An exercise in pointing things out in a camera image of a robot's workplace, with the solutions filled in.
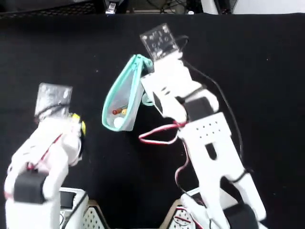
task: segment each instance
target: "transparent acrylic plate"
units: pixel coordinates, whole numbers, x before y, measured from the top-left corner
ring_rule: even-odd
[[[35,116],[39,116],[39,120],[50,115],[67,117],[69,114],[71,94],[72,87],[41,83],[38,89]]]
[[[140,38],[153,61],[158,61],[179,50],[168,25],[162,24],[140,35]]]

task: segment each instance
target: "white bracket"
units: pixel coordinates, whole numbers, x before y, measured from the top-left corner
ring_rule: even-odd
[[[229,223],[220,204],[220,180],[236,180],[244,172],[240,158],[231,140],[231,131],[223,113],[188,123],[178,134],[187,147],[198,177],[200,194],[208,208],[210,218],[221,229],[229,229]],[[217,158],[211,159],[206,149],[213,144]],[[266,211],[250,174],[234,183],[244,202],[254,211],[257,221],[266,217]]]

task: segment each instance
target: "black cloth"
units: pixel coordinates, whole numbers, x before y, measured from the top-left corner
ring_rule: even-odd
[[[298,228],[305,204],[302,14],[1,20],[1,180],[12,154],[36,127],[33,113],[39,83],[71,85],[70,111],[86,121],[87,145],[83,161],[70,168],[64,186],[85,189],[113,228],[158,227],[181,195],[174,173],[184,163],[183,147],[180,142],[144,145],[137,136],[170,120],[141,105],[134,131],[115,133],[101,125],[101,112],[128,59],[134,53],[147,56],[139,34],[164,22],[175,36],[190,37],[185,59],[213,77],[230,102],[243,135],[244,165],[254,171],[267,211],[265,224],[271,229]],[[191,74],[219,96],[210,82]],[[237,145],[232,119],[221,99],[220,106]],[[182,172],[181,185],[198,186],[192,167]],[[1,217],[3,223],[4,207]]]

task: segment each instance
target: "perforated metal bracket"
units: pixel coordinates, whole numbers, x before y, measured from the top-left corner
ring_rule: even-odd
[[[88,208],[82,218],[82,229],[106,229],[95,208]]]

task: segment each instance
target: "white plastic part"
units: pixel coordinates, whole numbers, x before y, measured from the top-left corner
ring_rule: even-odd
[[[58,229],[60,215],[59,193],[44,204],[28,204],[8,199],[5,204],[8,229]]]
[[[244,172],[234,144],[231,131],[223,113],[188,123],[178,136],[185,142],[196,172],[202,199],[208,214],[221,229],[229,229],[220,203],[220,179],[236,180]],[[213,144],[217,158],[211,159],[206,147]],[[254,211],[257,221],[266,217],[266,211],[250,174],[234,183],[244,202]]]
[[[188,68],[179,60],[181,57],[181,52],[173,52],[158,60],[154,63],[154,73],[142,77],[141,83],[147,97],[163,117],[170,117],[179,123],[184,123],[186,111],[176,97],[185,98],[202,88],[202,85],[192,80]],[[202,90],[192,97],[207,97],[213,110],[218,111],[217,98],[208,90]]]
[[[95,208],[88,208],[82,218],[83,229],[106,229]]]
[[[76,189],[76,188],[67,188],[67,187],[61,187],[60,191],[64,192],[74,192],[76,195],[73,200],[73,208],[72,210],[77,206],[77,204],[81,201],[82,197],[86,195],[86,198],[82,201],[82,203],[77,208],[76,212],[72,215],[72,217],[69,219],[69,222],[65,229],[82,229],[82,219],[84,216],[84,213],[87,208],[89,197],[86,194],[84,190]],[[63,222],[60,222],[60,228],[62,228],[66,218],[70,215],[71,211],[70,209],[62,209],[61,215],[63,216],[64,220]]]
[[[201,0],[201,5],[204,13],[218,14],[214,0]]]
[[[32,229],[59,229],[59,190],[68,174],[68,161],[71,158],[75,160],[79,154],[80,136],[81,124],[75,119],[46,118],[13,155],[4,184],[8,228],[20,229],[23,228],[21,225],[31,225]],[[20,203],[13,199],[16,178],[29,164],[39,172],[48,173],[42,187],[47,200],[44,204]]]
[[[193,196],[199,193],[199,188],[195,188],[189,192],[187,192],[190,196]],[[188,195],[183,194],[181,196],[181,203],[183,206],[186,207],[187,211],[195,217],[195,219],[201,222],[201,226],[203,228],[209,228],[210,218],[207,209],[204,206],[198,205],[192,198]],[[222,209],[229,208],[235,204],[237,204],[237,200],[230,196],[227,192],[220,189],[220,204]],[[258,222],[259,229],[267,229],[263,224]],[[211,223],[211,229],[220,229],[216,224],[213,222]]]

